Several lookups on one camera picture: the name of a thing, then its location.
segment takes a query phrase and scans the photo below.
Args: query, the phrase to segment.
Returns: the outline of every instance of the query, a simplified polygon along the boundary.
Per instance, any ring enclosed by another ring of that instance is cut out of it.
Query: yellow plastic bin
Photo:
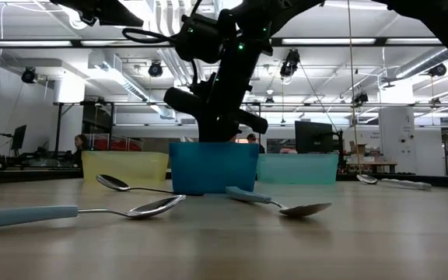
[[[83,152],[84,184],[100,185],[96,175],[106,174],[133,187],[162,187],[168,163],[161,152]]]

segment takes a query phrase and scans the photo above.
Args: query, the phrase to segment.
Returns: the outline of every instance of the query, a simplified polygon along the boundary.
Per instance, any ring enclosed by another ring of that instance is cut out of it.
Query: blue spoon handle
[[[25,222],[77,217],[77,206],[41,206],[0,209],[0,226],[11,226]]]
[[[255,194],[249,191],[244,191],[238,187],[226,187],[226,193],[233,199],[239,201],[248,201],[248,202],[258,202],[269,204],[271,203],[272,198],[262,195]]]

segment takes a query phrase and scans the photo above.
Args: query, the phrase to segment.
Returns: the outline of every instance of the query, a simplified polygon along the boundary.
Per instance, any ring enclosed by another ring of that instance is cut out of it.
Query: ceiling
[[[86,27],[75,30],[68,23],[68,15],[56,12],[59,7],[47,1],[5,1],[0,2],[0,40],[115,40],[123,38],[121,29],[109,26]],[[131,4],[142,4],[144,1],[126,1]],[[217,7],[237,5],[237,0],[204,0],[199,9],[204,15],[214,17]],[[55,10],[45,12],[42,9]],[[351,0],[352,36],[353,37],[434,37],[419,21],[399,16],[395,12],[375,2]],[[346,1],[328,0],[324,7],[312,8],[289,21],[274,37],[349,37],[348,9]],[[350,98],[349,90],[353,82],[356,84],[368,74],[384,67],[404,65],[426,51],[430,47],[354,47],[352,56],[350,47],[296,47],[300,53],[301,68],[293,76],[292,82],[282,85],[277,73],[281,61],[288,54],[290,47],[275,47],[271,57],[261,55],[254,73],[253,91],[248,93],[246,101],[264,101],[268,96],[267,89],[272,89],[276,103],[301,103],[318,101],[340,102]],[[76,67],[89,76],[86,93],[104,96],[108,100],[128,101],[128,93],[118,83],[105,79],[98,69],[88,68],[88,57],[91,49],[6,49],[5,59],[24,58],[57,58]],[[116,54],[122,59],[123,72],[130,75],[140,86],[149,91],[154,100],[162,100],[165,89],[179,82],[164,65],[164,74],[159,78],[150,78],[148,67],[152,60],[162,60],[156,48],[109,48],[108,54]],[[202,63],[206,77],[217,71],[218,65]],[[427,101],[433,96],[448,92],[448,72],[443,78],[436,78],[433,86],[428,76],[417,75],[412,79],[416,101]],[[376,79],[365,91],[371,102],[379,101]],[[268,108],[265,110],[282,110]]]

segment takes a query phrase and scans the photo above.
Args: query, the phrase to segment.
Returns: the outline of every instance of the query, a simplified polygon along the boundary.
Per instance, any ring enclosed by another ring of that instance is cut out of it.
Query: pillar
[[[68,73],[63,79],[54,83],[55,103],[78,103],[84,100],[86,84],[84,79]],[[54,129],[51,130],[49,149],[54,150],[56,142],[56,126],[58,124],[58,106],[54,115]],[[74,137],[82,133],[82,106],[63,106],[60,125],[58,151],[75,151]]]
[[[414,103],[411,81],[394,83],[380,91],[382,103]],[[415,116],[412,107],[380,109],[381,152],[385,160],[396,162],[396,172],[416,173]]]

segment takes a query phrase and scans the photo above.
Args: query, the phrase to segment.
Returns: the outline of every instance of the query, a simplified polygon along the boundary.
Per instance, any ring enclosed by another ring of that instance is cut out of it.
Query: plastic container
[[[267,184],[334,184],[336,154],[268,154],[258,160],[258,180]]]
[[[235,186],[253,191],[258,145],[170,143],[172,186],[178,194],[223,194]]]
[[[166,178],[169,155],[161,152],[83,152],[85,184],[99,184],[96,175],[116,177],[130,186],[157,187]]]

